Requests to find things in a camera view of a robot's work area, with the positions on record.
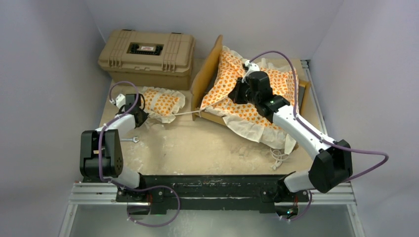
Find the orange patterned white blanket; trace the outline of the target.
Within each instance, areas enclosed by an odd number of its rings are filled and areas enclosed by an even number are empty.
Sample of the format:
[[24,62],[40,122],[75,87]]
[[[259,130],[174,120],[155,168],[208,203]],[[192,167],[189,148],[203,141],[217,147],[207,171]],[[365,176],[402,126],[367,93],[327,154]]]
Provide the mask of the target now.
[[[219,55],[218,69],[213,85],[203,96],[195,111],[201,116],[202,112],[222,118],[225,125],[237,135],[270,147],[270,153],[275,163],[272,169],[277,169],[286,161],[296,146],[296,140],[277,125],[273,125],[261,116],[255,106],[248,102],[238,104],[228,97],[233,91],[240,76],[245,74],[242,64],[247,59],[238,52],[224,46]],[[273,63],[262,58],[257,66],[269,76],[270,86],[274,95],[280,95],[291,104],[297,103],[295,96],[298,91],[298,76],[295,67],[288,64],[276,67]]]

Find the wooden pet bed frame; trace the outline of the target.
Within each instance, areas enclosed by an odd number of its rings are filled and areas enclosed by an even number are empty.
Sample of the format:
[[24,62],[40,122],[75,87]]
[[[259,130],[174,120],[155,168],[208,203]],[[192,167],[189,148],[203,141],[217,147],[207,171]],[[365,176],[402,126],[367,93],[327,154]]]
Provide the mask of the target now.
[[[195,111],[200,108],[202,100],[206,95],[207,88],[214,85],[212,78],[218,72],[219,54],[223,47],[223,35],[219,35],[210,51],[209,55],[203,61],[199,70],[191,82],[191,110]],[[306,79],[303,73],[303,65],[300,61],[296,61],[296,73],[302,76],[303,79],[299,81],[298,85],[298,106],[301,114],[305,113],[305,108],[308,104],[309,92],[311,89],[311,82]]]

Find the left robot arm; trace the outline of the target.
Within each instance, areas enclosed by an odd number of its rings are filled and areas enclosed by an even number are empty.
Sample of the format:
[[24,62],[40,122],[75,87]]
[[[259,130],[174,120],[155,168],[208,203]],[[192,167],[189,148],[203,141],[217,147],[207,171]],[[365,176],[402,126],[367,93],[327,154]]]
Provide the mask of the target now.
[[147,197],[147,188],[140,184],[140,173],[124,165],[122,136],[140,127],[148,118],[142,94],[119,94],[111,101],[119,110],[102,127],[81,134],[80,173],[128,189],[135,202]]

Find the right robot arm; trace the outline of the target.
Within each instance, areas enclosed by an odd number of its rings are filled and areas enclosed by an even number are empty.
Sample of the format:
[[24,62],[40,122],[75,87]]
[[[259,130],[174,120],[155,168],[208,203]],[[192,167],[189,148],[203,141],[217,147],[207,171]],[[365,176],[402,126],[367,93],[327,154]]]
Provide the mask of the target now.
[[282,128],[311,156],[309,170],[291,173],[282,180],[277,188],[280,199],[289,201],[302,190],[327,193],[352,176],[350,145],[345,140],[335,141],[299,116],[288,100],[273,93],[266,72],[238,78],[228,97],[237,104],[253,104],[260,116]]

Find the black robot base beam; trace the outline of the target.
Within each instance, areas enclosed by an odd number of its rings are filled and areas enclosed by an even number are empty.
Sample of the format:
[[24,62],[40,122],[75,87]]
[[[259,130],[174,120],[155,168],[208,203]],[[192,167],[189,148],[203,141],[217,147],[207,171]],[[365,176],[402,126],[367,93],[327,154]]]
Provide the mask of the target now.
[[140,205],[141,214],[166,214],[168,210],[251,210],[260,213],[287,211],[276,207],[284,202],[292,208],[308,201],[306,191],[290,193],[281,184],[283,175],[142,175],[144,192],[117,188],[114,200]]

